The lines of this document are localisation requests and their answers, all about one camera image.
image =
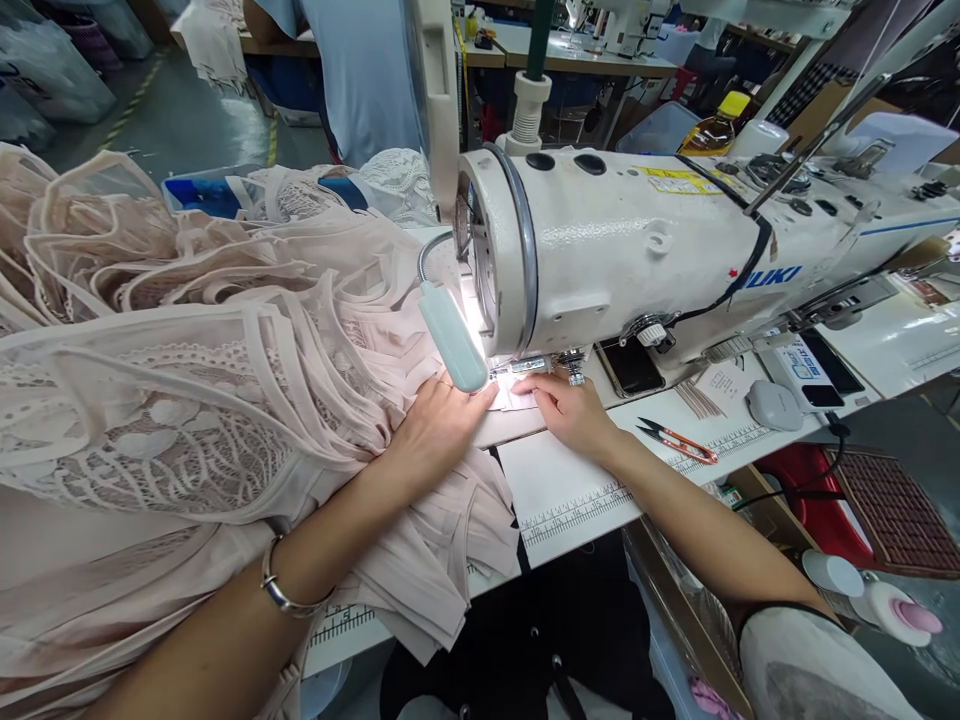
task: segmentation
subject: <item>red-handled snips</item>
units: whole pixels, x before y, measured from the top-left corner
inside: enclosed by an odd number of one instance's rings
[[[668,430],[660,423],[655,423],[653,420],[647,420],[646,418],[638,417],[637,420],[648,425],[649,427],[642,427],[637,425],[637,430],[642,430],[648,436],[652,437],[659,443],[666,445],[671,450],[676,450],[679,453],[683,453],[687,457],[691,457],[697,462],[702,462],[704,465],[716,465],[720,462],[720,458],[717,457],[717,454],[710,448],[704,447],[698,443],[695,443],[689,438],[685,438],[682,435],[677,435],[673,430]],[[673,442],[673,440],[668,440],[663,437],[664,435],[669,435],[674,440],[679,442]]]

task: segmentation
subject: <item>juki logo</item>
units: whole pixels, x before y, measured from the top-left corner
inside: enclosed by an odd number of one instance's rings
[[[750,287],[765,287],[766,285],[782,285],[785,282],[790,282],[797,275],[800,274],[800,271],[803,270],[803,265],[794,265],[788,268],[774,268],[773,270],[757,270],[757,272],[750,273],[750,278],[747,280],[744,288]]]

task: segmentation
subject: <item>black phone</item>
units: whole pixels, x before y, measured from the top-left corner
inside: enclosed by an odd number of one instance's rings
[[[620,397],[627,399],[664,386],[663,376],[636,337],[627,340],[623,347],[620,347],[619,338],[603,340],[596,343],[596,349],[613,389]]]
[[[863,383],[850,372],[840,356],[833,351],[833,348],[823,339],[820,333],[816,330],[805,330],[800,333],[800,337],[810,348],[810,352],[813,353],[817,362],[827,373],[827,377],[830,378],[830,382],[840,395],[863,392]]]

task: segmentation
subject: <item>bracelet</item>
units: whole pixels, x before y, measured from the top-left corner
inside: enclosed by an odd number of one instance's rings
[[[277,576],[274,575],[270,570],[270,565],[273,562],[273,549],[281,540],[283,540],[283,535],[274,536],[274,538],[270,541],[270,545],[263,553],[263,563],[260,566],[261,571],[263,572],[263,580],[260,583],[260,587],[267,591],[267,595],[270,596],[270,599],[273,600],[276,606],[280,609],[280,612],[289,615],[290,617],[297,618],[298,620],[313,617],[326,604],[327,599],[333,594],[334,588],[330,588],[330,592],[328,592],[320,602],[314,603],[313,605],[301,605],[300,603],[295,603],[293,600],[290,600],[286,595],[284,595],[283,591],[280,589],[280,586],[277,585]]]

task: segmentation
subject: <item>cooking oil bottle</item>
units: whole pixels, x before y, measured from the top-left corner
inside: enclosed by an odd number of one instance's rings
[[[749,95],[738,92],[727,93],[717,109],[717,114],[701,120],[690,131],[680,145],[680,154],[695,157],[726,155],[735,138],[733,121],[740,117],[740,113],[749,104]]]

